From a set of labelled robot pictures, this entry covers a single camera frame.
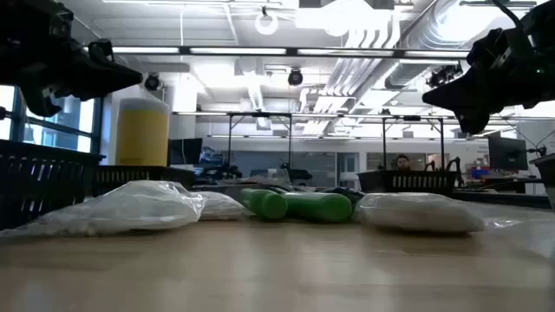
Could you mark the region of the yellow canister with white lid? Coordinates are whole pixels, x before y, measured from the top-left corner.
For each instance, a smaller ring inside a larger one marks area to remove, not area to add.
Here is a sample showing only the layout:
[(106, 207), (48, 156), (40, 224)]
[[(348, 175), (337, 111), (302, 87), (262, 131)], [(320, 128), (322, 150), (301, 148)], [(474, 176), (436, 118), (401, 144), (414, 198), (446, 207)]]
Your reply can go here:
[(170, 113), (169, 106), (159, 100), (122, 99), (116, 129), (115, 164), (166, 166)]

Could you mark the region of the black background rig frame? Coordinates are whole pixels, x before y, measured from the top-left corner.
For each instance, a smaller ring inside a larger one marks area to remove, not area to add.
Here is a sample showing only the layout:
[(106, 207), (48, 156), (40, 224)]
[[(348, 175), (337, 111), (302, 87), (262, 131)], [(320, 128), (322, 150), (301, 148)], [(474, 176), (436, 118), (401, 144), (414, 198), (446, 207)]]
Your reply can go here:
[(227, 135), (227, 154), (226, 154), (226, 162), (228, 165), (231, 164), (232, 161), (232, 129), (235, 127), (235, 124), (232, 122), (235, 116), (239, 116), (243, 119), (246, 116), (252, 118), (278, 118), (281, 120), (282, 118), (287, 118), (289, 123), (285, 125), (289, 134), (287, 136), (288, 139), (288, 161), (287, 161), (287, 168), (291, 167), (292, 161), (292, 121), (293, 116), (292, 113), (279, 113), (279, 112), (264, 112), (261, 110), (252, 111), (252, 112), (227, 112), (225, 114), (229, 118), (229, 126), (228, 126), (228, 135)]
[(446, 170), (446, 159), (445, 159), (445, 136), (444, 136), (444, 118), (438, 116), (422, 116), (422, 115), (391, 115), (382, 117), (382, 164), (385, 168), (388, 168), (387, 161), (387, 131), (389, 128), (386, 126), (387, 120), (393, 120), (394, 123), (397, 121), (406, 122), (417, 122), (426, 121), (434, 130), (440, 134), (440, 145), (441, 145), (441, 170)]

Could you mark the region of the white cotton swabs bag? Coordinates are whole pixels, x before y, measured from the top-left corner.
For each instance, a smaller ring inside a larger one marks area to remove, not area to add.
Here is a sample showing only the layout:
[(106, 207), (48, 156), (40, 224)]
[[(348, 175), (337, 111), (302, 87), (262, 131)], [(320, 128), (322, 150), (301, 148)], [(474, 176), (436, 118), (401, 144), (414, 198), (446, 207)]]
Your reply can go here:
[(163, 231), (199, 221), (206, 200), (170, 181), (137, 180), (86, 202), (52, 211), (0, 231), (0, 238), (90, 237)]
[(219, 192), (197, 192), (205, 200), (200, 221), (236, 221), (253, 216), (237, 200)]
[(376, 228), (441, 234), (467, 234), (521, 223), (509, 217), (488, 217), (482, 205), (426, 192), (368, 193), (356, 203), (353, 220)]

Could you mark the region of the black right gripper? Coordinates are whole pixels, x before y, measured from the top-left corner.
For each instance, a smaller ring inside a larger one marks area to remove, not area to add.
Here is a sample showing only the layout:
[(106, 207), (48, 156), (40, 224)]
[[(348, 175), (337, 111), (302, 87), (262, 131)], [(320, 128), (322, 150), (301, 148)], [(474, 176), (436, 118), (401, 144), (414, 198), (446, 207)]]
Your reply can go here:
[(538, 103), (537, 59), (520, 29), (492, 29), (469, 54), (460, 78), (426, 92), (422, 101), (452, 111), (463, 133), (480, 133), (499, 108)]

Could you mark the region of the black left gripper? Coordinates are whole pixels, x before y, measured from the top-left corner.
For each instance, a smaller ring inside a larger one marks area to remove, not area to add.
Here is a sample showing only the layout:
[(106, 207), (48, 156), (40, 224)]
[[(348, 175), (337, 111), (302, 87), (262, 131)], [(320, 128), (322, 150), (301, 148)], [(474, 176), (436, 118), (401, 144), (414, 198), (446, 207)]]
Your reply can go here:
[[(29, 110), (42, 117), (58, 114), (55, 93), (68, 92), (70, 66), (81, 46), (71, 37), (71, 22), (47, 19), (26, 30), (20, 40), (19, 88)], [(142, 82), (142, 73), (118, 63), (84, 62), (74, 67), (73, 96), (82, 101)]]

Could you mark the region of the black overhead frame bar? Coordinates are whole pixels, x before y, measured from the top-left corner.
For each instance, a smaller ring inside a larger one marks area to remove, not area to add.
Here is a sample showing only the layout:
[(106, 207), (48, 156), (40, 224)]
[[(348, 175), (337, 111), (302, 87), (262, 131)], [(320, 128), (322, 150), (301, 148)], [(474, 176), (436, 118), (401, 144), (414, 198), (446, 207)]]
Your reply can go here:
[(239, 46), (113, 46), (115, 55), (277, 56), (322, 58), (377, 58), (412, 60), (463, 60), (464, 49), (346, 49), (272, 48)]

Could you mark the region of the black computer monitor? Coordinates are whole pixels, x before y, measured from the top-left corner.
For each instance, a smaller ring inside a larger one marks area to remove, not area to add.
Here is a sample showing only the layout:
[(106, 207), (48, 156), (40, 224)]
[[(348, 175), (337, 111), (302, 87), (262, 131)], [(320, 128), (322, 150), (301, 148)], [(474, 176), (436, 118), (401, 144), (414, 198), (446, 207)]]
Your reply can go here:
[(502, 137), (489, 137), (489, 163), (492, 169), (525, 171), (528, 169), (526, 142)]
[(180, 139), (169, 140), (168, 164), (169, 165), (196, 165), (199, 163), (203, 140)]

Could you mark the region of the large window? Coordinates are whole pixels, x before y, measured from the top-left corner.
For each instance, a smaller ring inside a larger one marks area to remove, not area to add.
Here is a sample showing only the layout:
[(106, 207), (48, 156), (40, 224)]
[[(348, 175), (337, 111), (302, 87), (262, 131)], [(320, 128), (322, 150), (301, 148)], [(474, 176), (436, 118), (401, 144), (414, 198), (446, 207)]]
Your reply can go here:
[(0, 85), (0, 139), (53, 146), (84, 153), (99, 150), (101, 100), (81, 101), (74, 96), (55, 98), (61, 111), (52, 117), (33, 114), (18, 88)]

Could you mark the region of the black slotted plastic basket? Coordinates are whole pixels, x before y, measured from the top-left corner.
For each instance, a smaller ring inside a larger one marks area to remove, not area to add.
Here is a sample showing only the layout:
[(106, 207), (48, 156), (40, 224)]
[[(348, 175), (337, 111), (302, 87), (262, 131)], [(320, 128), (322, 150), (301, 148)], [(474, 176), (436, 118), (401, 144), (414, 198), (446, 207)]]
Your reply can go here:
[(0, 140), (0, 231), (81, 203), (103, 157)]
[(555, 213), (555, 153), (534, 159), (531, 164), (539, 170), (545, 193), (552, 211)]
[(156, 180), (179, 182), (190, 188), (195, 181), (194, 171), (167, 166), (98, 166), (91, 192), (100, 196), (127, 182), (135, 180)]
[(363, 192), (426, 192), (449, 194), (456, 172), (375, 170), (357, 174)]

